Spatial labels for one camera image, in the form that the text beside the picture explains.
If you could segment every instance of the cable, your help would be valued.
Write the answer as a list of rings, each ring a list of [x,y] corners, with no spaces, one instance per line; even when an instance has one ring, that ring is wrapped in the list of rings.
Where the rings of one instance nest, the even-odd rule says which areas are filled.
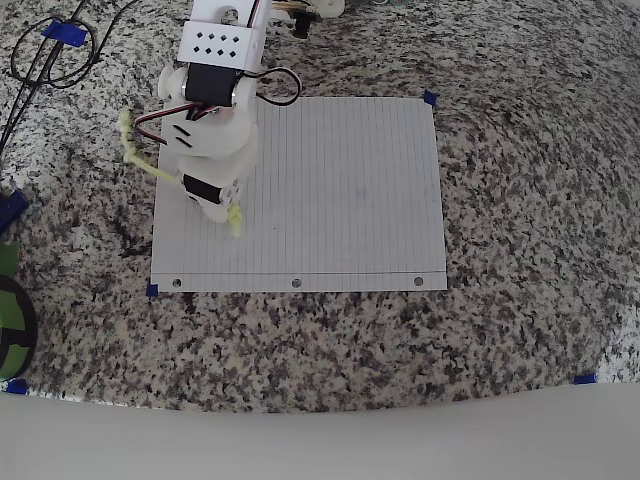
[[[133,122],[133,128],[135,129],[136,132],[138,132],[143,137],[150,138],[151,140],[154,140],[158,143],[166,145],[167,141],[164,138],[158,135],[155,135],[153,133],[149,133],[146,130],[143,130],[142,128],[140,128],[140,124],[144,122],[148,122],[149,120],[154,120],[156,118],[166,117],[167,115],[171,115],[174,113],[184,112],[185,110],[190,110],[192,108],[199,107],[199,106],[201,106],[200,103],[186,103],[178,107],[167,108],[166,110],[158,110],[156,112],[146,113],[144,115],[140,115],[138,118],[135,119],[135,121]]]
[[[205,108],[204,110],[198,112],[195,116],[194,116],[194,120],[200,120],[202,117],[204,117],[207,113],[211,113],[216,111],[217,109],[219,109],[220,107],[218,107],[217,105],[212,105],[210,107]]]
[[[120,111],[120,115],[118,115],[118,122],[116,125],[118,127],[118,130],[120,131],[120,141],[124,146],[125,162],[132,163],[136,167],[142,168],[143,170],[149,172],[152,175],[155,175],[156,177],[164,178],[174,185],[180,184],[175,175],[171,175],[161,168],[151,165],[144,158],[144,156],[140,152],[138,152],[138,149],[133,143],[133,140],[131,140],[130,133],[133,130],[133,121],[131,120],[131,112],[128,109],[123,109]]]
[[[140,0],[129,1],[129,3],[127,3],[124,7],[122,7],[118,11],[118,13],[116,13],[116,15],[113,17],[113,20],[111,21],[111,24],[109,25],[109,28],[107,29],[105,36],[102,39],[102,42],[100,43],[99,46],[97,46],[97,48],[96,48],[97,39],[93,29],[87,23],[77,19],[80,11],[84,8],[87,1],[88,0],[80,1],[80,3],[76,7],[75,11],[73,12],[69,20],[62,20],[60,17],[52,15],[50,17],[45,18],[44,20],[41,20],[35,23],[20,36],[20,38],[14,45],[13,51],[11,52],[11,60],[10,60],[11,76],[14,77],[16,80],[20,81],[21,85],[20,85],[20,89],[18,90],[18,95],[16,95],[16,99],[13,102],[13,105],[11,107],[11,113],[7,117],[7,122],[5,123],[4,130],[2,132],[2,137],[0,138],[0,157],[9,141],[9,137],[13,133],[16,125],[22,118],[22,115],[24,114],[27,107],[31,104],[33,97],[35,96],[38,89],[43,85],[49,85],[55,89],[62,90],[65,88],[73,87],[74,85],[77,85],[78,83],[80,83],[89,74],[93,66],[96,63],[98,63],[98,61],[100,60],[100,54],[102,53],[104,46],[109,40],[109,37],[111,36],[111,32],[113,31],[113,28],[115,27],[116,23],[120,20],[122,15],[130,7],[138,3]],[[42,26],[44,23],[47,23],[50,21],[57,21],[59,22],[59,24],[56,27],[54,27],[52,32],[50,32],[49,36],[45,37],[44,40],[42,40],[42,42],[40,43],[40,46],[38,47],[36,55],[33,61],[31,62],[31,65],[29,66],[27,73],[24,76],[21,76],[16,66],[16,57],[20,50],[20,46],[25,41],[27,35],[29,35],[31,32],[36,30],[38,27]],[[36,78],[36,80],[32,80],[31,77],[36,69],[38,61],[40,60],[42,51],[44,50],[44,47],[47,44],[47,42],[51,40],[50,36],[57,29],[61,28],[63,25],[81,26],[87,30],[87,32],[89,33],[89,55],[87,57],[87,60],[82,64],[81,67],[77,68],[73,72],[65,75],[61,75],[60,77],[57,77],[57,78],[51,78],[51,68],[55,64],[56,60],[58,59],[58,56],[60,55],[60,52],[62,52],[62,49],[64,47],[63,42],[57,41],[53,49],[49,53],[49,56],[45,60],[44,65],[40,70],[40,73],[38,74],[38,77]],[[60,85],[60,82],[63,82],[64,80],[72,79],[73,77],[76,77],[76,78],[71,80],[69,83]],[[29,94],[27,95],[26,99],[23,101],[22,106],[18,109],[20,99],[28,87],[30,87],[31,90],[29,91]]]
[[[249,14],[249,20],[247,21],[247,28],[253,27],[253,23],[256,20],[256,13],[258,13],[258,5],[260,5],[260,0],[254,0],[253,6],[251,7],[251,13]]]
[[[318,14],[318,10],[307,1],[293,1],[293,2],[273,2],[271,8],[274,10],[283,10],[285,12],[308,12]]]
[[[296,86],[298,87],[298,91],[296,92],[296,94],[290,99],[284,100],[284,101],[278,101],[278,100],[273,100],[271,98],[267,98],[261,93],[256,93],[256,97],[261,98],[265,102],[270,103],[271,105],[275,105],[276,107],[288,107],[289,105],[293,104],[296,100],[298,100],[298,98],[300,98],[300,95],[302,94],[302,81],[300,80],[300,77],[298,77],[298,75],[296,75],[293,70],[290,70],[286,67],[275,67],[275,68],[266,70],[262,73],[243,72],[242,75],[248,78],[263,78],[275,72],[284,72],[287,75],[289,75],[291,78],[293,78],[293,80],[296,82]]]

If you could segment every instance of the white wall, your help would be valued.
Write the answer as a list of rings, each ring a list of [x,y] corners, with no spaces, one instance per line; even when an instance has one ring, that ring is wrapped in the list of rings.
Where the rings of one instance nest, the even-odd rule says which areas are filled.
[[[0,394],[0,478],[640,478],[640,385],[357,414],[194,414]]]

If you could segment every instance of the black and green object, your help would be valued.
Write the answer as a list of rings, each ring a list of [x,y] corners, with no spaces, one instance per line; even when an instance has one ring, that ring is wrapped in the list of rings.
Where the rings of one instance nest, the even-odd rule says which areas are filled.
[[[27,292],[0,275],[0,381],[22,375],[38,339],[36,314]]]

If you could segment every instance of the red wire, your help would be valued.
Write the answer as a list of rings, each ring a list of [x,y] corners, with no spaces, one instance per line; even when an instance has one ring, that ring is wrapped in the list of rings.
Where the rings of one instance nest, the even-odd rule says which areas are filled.
[[[204,117],[207,113],[211,113],[213,112],[216,108],[218,108],[217,105],[212,105],[209,108],[205,108],[204,110],[202,110],[201,112],[199,112],[195,117],[194,120],[200,120],[202,117]]]
[[[151,140],[154,140],[158,143],[166,145],[167,141],[164,138],[158,135],[155,135],[153,133],[149,133],[146,130],[143,130],[142,128],[140,128],[140,124],[144,122],[148,122],[149,120],[154,120],[156,118],[166,117],[167,115],[172,115],[174,113],[184,112],[185,110],[189,110],[193,107],[198,107],[198,106],[200,106],[199,103],[187,103],[184,105],[180,105],[178,107],[168,108],[166,110],[159,110],[157,112],[152,112],[152,113],[147,113],[146,115],[141,115],[138,118],[136,118],[133,123],[133,126],[136,132],[138,132],[143,137],[150,138]]]

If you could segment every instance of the green object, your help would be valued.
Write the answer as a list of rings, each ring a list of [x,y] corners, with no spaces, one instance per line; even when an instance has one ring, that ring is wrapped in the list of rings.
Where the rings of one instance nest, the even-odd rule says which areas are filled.
[[[0,275],[0,381],[20,376],[29,366],[38,330],[27,292]]]
[[[231,235],[240,238],[240,235],[242,235],[242,222],[244,221],[240,205],[237,203],[231,204],[227,209],[227,221],[231,225]]]
[[[0,275],[15,278],[18,272],[20,245],[0,243]]]
[[[21,347],[19,345],[9,345],[7,356],[4,363],[0,367],[0,380],[9,380],[13,378],[22,369],[22,366],[29,354],[29,347]]]
[[[15,293],[0,290],[0,328],[24,331],[24,317]]]

